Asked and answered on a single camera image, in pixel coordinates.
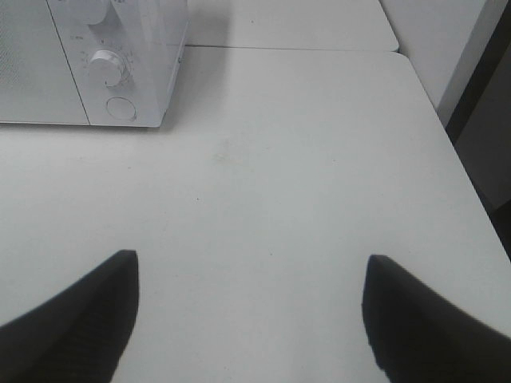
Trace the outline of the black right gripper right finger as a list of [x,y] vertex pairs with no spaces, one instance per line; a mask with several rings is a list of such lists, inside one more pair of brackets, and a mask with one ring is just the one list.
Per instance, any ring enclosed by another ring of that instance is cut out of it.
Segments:
[[508,382],[510,339],[385,255],[371,255],[362,321],[391,382]]

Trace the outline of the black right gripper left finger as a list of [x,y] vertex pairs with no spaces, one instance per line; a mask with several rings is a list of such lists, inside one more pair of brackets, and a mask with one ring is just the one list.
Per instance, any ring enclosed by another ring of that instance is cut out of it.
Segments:
[[3,382],[110,382],[140,300],[137,253],[118,251],[1,327]]

